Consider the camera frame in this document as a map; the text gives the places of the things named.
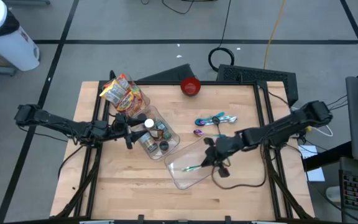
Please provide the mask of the yellow-green white snack packet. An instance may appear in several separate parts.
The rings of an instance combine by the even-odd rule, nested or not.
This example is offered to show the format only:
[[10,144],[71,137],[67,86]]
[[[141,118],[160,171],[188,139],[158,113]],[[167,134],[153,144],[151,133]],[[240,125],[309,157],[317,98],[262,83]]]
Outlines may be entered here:
[[114,106],[117,106],[123,99],[127,90],[124,89],[117,80],[113,80],[104,90],[99,94],[100,97],[107,99]]

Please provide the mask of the black triangular panel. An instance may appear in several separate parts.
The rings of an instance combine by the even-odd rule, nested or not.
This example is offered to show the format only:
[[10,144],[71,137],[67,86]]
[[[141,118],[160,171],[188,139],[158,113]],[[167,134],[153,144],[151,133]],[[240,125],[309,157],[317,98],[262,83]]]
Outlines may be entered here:
[[190,64],[186,63],[162,72],[139,79],[142,82],[179,82],[186,78],[195,78]]

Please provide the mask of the clear plastic storage bin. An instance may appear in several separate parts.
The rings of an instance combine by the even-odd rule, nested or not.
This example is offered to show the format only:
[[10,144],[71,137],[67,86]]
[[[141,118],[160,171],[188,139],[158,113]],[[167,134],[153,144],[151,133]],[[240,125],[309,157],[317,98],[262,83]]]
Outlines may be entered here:
[[[119,77],[116,76],[113,72],[110,73],[110,81],[108,81],[106,84],[104,84],[103,86],[103,90],[105,87],[107,87],[113,80],[116,80]],[[172,152],[180,143],[180,137],[179,135],[177,135],[173,129],[168,125],[168,123],[164,120],[164,118],[162,117],[162,115],[158,112],[158,109],[154,106],[150,105],[150,99],[145,95],[145,93],[142,91],[143,96],[144,96],[144,100],[145,100],[145,106],[141,107],[141,109],[135,111],[135,110],[130,110],[127,111],[126,113],[124,113],[125,115],[127,115],[128,117],[131,118],[136,118],[138,114],[144,113],[147,115],[147,119],[151,118],[155,121],[161,120],[165,123],[165,125],[168,127],[168,130],[171,132],[172,137],[169,140],[165,140],[164,138],[161,139],[160,141],[156,141],[158,145],[158,148],[154,151],[154,152],[148,152],[146,150],[146,148],[139,142],[139,139],[136,141],[139,143],[139,145],[144,149],[144,151],[148,154],[148,156],[153,159],[153,160],[159,160],[162,157],[166,156],[167,154],[169,154],[170,152]],[[146,128],[144,127],[144,123],[143,124],[139,124],[137,126],[133,126],[131,127],[131,131],[141,131],[141,130],[146,130]],[[169,143],[169,150],[166,153],[163,153],[160,148],[159,148],[159,143],[161,141],[167,141]]]
[[165,158],[165,165],[171,175],[174,184],[180,190],[185,190],[197,184],[213,173],[213,166],[202,167],[191,172],[183,172],[182,169],[189,166],[201,166],[205,159],[208,145],[204,143],[204,138],[191,143],[188,146],[169,154]]

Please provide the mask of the white computer mouse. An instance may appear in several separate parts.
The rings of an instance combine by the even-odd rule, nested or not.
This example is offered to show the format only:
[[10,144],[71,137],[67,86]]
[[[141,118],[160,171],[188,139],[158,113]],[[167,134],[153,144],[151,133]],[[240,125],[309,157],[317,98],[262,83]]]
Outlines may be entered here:
[[334,202],[334,203],[340,203],[341,202],[341,191],[340,186],[333,186],[328,187],[325,191],[327,198]]

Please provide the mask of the black desk leg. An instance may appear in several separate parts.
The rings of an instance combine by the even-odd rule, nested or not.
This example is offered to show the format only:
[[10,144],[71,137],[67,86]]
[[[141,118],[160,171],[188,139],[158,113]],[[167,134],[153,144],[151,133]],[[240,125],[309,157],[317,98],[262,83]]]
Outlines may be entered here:
[[305,171],[315,170],[320,167],[336,163],[342,157],[353,158],[351,141],[304,159],[303,168]]

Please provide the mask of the orange brown snack packet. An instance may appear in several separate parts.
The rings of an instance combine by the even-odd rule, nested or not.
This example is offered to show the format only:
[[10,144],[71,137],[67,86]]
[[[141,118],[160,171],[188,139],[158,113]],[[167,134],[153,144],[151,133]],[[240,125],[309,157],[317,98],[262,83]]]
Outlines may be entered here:
[[163,130],[161,129],[151,129],[149,133],[156,141],[163,139]]

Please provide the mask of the white trash bin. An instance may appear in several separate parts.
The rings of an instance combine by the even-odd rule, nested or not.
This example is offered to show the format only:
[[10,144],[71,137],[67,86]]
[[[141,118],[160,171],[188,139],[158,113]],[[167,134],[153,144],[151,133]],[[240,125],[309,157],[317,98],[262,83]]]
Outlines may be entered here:
[[0,0],[0,56],[25,72],[40,64],[40,50],[20,22]]

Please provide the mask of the purple label spice jar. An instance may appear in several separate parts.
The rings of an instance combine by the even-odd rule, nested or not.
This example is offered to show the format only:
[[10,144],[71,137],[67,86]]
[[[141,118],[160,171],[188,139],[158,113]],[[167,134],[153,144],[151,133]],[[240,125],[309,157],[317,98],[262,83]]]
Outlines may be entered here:
[[162,136],[165,140],[169,140],[172,137],[171,132],[168,130],[168,127],[165,125],[163,121],[161,120],[156,121],[155,127],[163,131]]

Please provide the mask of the red bowl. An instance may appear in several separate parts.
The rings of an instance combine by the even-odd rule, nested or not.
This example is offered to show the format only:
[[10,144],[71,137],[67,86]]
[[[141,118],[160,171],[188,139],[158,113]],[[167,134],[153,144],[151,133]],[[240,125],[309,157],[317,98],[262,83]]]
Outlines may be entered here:
[[186,96],[195,96],[201,89],[201,82],[195,77],[185,78],[180,83],[181,91]]

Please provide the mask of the white paper sheet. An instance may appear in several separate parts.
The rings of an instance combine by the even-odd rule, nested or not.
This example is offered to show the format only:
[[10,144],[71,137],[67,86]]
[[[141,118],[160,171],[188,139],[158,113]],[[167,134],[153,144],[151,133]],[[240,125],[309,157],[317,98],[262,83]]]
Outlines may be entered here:
[[[311,156],[317,155],[317,150],[315,146],[299,145],[298,149],[301,152],[302,159],[305,161]],[[317,168],[311,171],[306,172],[306,178],[310,182],[324,182],[324,174],[322,168]]]

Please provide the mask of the tan lid spice jar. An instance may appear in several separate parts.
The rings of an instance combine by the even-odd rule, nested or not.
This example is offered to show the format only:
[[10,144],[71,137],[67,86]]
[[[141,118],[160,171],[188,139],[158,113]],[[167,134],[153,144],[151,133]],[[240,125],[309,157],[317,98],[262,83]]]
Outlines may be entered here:
[[146,148],[148,152],[154,152],[158,148],[157,143],[149,133],[145,133],[142,137],[140,137],[139,142]]

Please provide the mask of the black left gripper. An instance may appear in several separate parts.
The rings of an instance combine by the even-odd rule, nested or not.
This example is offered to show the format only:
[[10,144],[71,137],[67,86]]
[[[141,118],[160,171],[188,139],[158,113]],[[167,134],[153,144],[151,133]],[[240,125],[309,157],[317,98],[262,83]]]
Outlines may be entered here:
[[[147,130],[133,131],[131,132],[126,122],[126,116],[122,113],[116,113],[114,115],[115,120],[112,123],[112,136],[116,141],[117,139],[124,138],[126,147],[132,149],[132,142],[136,142],[143,135],[147,134]],[[147,120],[147,115],[144,113],[138,114],[136,118],[129,118],[129,125],[143,124]]]

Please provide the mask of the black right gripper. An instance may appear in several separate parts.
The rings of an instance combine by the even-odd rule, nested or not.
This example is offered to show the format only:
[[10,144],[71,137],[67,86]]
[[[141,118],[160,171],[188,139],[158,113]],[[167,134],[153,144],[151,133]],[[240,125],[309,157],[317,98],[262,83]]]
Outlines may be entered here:
[[230,176],[227,168],[224,167],[224,161],[232,156],[237,151],[244,148],[242,137],[236,134],[234,137],[220,137],[214,140],[213,138],[204,138],[204,143],[208,145],[205,150],[206,157],[202,161],[202,167],[218,167],[219,175],[222,178]]

